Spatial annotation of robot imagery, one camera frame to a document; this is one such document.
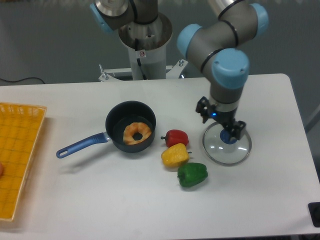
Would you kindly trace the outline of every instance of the yellow bell pepper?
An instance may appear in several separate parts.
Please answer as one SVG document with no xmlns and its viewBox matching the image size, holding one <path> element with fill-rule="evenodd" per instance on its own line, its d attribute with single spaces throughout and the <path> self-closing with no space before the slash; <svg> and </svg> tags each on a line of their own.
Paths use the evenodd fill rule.
<svg viewBox="0 0 320 240">
<path fill-rule="evenodd" d="M 183 143 L 169 147 L 161 154 L 163 164 L 168 168 L 180 167 L 189 160 L 189 153 Z"/>
</svg>

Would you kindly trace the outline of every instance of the white table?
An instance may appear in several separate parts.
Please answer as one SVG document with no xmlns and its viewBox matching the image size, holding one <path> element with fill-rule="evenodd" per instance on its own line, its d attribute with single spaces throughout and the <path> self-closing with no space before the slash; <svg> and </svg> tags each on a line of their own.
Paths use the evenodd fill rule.
<svg viewBox="0 0 320 240">
<path fill-rule="evenodd" d="M 202 149 L 205 128 L 196 103 L 204 78 L 0 87 L 0 101 L 47 106 L 34 165 L 15 222 L 0 222 L 1 240 L 165 240 L 318 233 L 308 203 L 320 185 L 289 78 L 253 75 L 237 120 L 252 138 L 248 159 L 221 166 Z M 56 151 L 105 131 L 116 104 L 137 100 L 157 119 L 152 145 L 124 153 L 112 143 L 64 159 Z M 164 168 L 160 136 L 188 133 L 191 162 L 209 177 L 184 190 Z"/>
</svg>

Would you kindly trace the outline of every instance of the saucepan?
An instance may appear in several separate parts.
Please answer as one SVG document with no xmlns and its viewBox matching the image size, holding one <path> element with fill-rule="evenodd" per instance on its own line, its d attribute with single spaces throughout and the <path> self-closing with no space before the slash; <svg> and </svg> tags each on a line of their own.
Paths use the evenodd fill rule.
<svg viewBox="0 0 320 240">
<path fill-rule="evenodd" d="M 132 123 L 147 124 L 151 129 L 151 134 L 142 142 L 127 145 L 123 141 L 124 131 L 126 127 Z M 56 156 L 62 159 L 93 144 L 107 143 L 110 140 L 123 152 L 138 153 L 149 147 L 153 142 L 155 129 L 156 116 L 148 105 L 139 101 L 125 101 L 116 105 L 108 113 L 105 120 L 106 132 L 92 135 L 70 146 L 64 147 L 56 152 Z M 139 140 L 141 137 L 139 133 L 133 135 L 135 140 Z"/>
</svg>

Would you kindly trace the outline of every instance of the donut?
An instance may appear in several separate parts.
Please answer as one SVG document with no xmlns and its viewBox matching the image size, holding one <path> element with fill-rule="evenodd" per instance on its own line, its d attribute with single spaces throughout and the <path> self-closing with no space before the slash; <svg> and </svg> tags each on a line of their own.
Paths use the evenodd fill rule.
<svg viewBox="0 0 320 240">
<path fill-rule="evenodd" d="M 140 133 L 142 138 L 135 140 L 133 137 L 136 133 Z M 151 129 L 147 124 L 143 122 L 133 122 L 129 126 L 126 126 L 123 132 L 123 142 L 127 145 L 133 145 L 141 143 L 151 135 Z"/>
</svg>

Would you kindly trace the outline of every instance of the yellow plastic basket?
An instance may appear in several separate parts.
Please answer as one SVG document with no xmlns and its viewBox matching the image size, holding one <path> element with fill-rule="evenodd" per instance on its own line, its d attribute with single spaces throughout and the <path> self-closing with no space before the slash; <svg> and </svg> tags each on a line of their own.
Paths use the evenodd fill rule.
<svg viewBox="0 0 320 240">
<path fill-rule="evenodd" d="M 0 221 L 15 217 L 47 107 L 0 102 Z"/>
</svg>

